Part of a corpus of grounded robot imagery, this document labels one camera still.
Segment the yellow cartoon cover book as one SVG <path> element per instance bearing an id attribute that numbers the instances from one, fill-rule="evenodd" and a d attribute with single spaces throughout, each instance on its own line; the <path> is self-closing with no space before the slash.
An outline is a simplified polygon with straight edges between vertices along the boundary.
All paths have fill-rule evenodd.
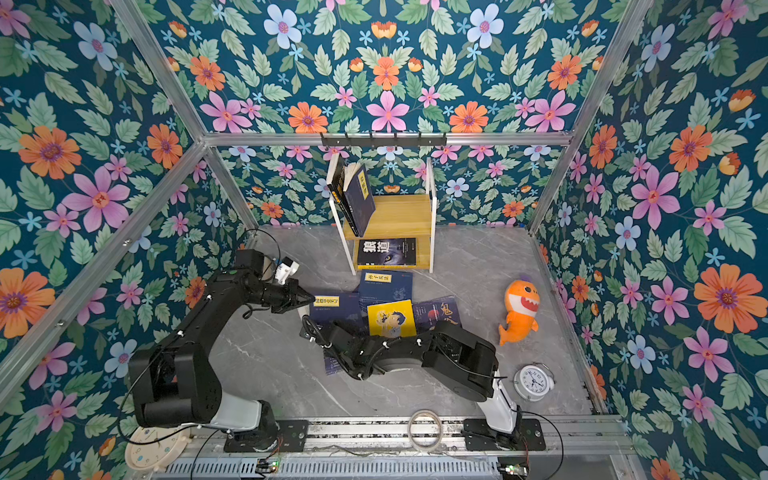
<path id="1" fill-rule="evenodd" d="M 417 335 L 411 300 L 369 305 L 367 307 L 369 332 L 386 338 Z"/>

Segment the black wolf cover book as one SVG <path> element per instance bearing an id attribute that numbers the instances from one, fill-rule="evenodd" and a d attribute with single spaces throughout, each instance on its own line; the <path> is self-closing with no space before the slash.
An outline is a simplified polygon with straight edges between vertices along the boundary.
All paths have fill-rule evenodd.
<path id="1" fill-rule="evenodd" d="M 357 252 L 360 266 L 415 266 L 417 241 L 415 238 L 361 240 Z"/>

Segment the navy book yellow label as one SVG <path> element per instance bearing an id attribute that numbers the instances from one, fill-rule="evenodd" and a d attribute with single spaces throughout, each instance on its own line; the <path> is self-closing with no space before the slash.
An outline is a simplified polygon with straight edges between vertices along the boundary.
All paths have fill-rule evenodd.
<path id="1" fill-rule="evenodd" d="M 343 193 L 357 237 L 363 237 L 376 210 L 374 194 L 365 166 L 360 163 L 346 165 L 343 170 Z"/>

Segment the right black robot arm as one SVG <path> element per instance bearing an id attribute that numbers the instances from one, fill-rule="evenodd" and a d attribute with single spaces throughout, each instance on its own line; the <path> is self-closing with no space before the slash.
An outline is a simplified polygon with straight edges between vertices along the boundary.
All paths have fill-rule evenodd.
<path id="1" fill-rule="evenodd" d="M 522 414 L 506 391 L 496 348 L 470 331 L 440 322 L 425 333 L 387 338 L 355 336 L 337 321 L 321 326 L 307 315 L 302 322 L 308 338 L 349 377 L 365 381 L 420 368 L 454 394 L 477 403 L 495 436 L 517 434 Z"/>

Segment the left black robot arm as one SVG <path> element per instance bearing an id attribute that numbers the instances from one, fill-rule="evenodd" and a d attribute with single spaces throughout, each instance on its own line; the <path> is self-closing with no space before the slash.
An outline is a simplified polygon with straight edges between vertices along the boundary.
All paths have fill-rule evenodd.
<path id="1" fill-rule="evenodd" d="M 265 276 L 265 257 L 240 250 L 231 267 L 193 290 L 194 306 L 156 346 L 133 355 L 128 368 L 134 414 L 141 427 L 202 426 L 225 432 L 257 451 L 273 449 L 279 427 L 270 404 L 224 391 L 209 355 L 227 322 L 242 308 L 283 314 L 315 300 L 297 280 Z"/>

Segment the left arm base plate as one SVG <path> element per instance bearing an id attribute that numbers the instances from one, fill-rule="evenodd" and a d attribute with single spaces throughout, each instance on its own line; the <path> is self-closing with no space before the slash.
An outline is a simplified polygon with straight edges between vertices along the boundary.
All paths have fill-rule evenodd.
<path id="1" fill-rule="evenodd" d="M 303 452 L 308 439 L 307 420 L 277 420 L 257 429 L 229 434 L 227 453 Z"/>

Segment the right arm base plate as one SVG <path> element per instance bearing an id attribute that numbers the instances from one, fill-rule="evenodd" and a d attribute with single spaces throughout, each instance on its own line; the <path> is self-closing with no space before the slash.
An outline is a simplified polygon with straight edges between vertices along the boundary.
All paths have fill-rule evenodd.
<path id="1" fill-rule="evenodd" d="M 541 424 L 535 419 L 520 420 L 512 433 L 491 429 L 483 419 L 465 419 L 462 435 L 468 451 L 544 451 Z"/>

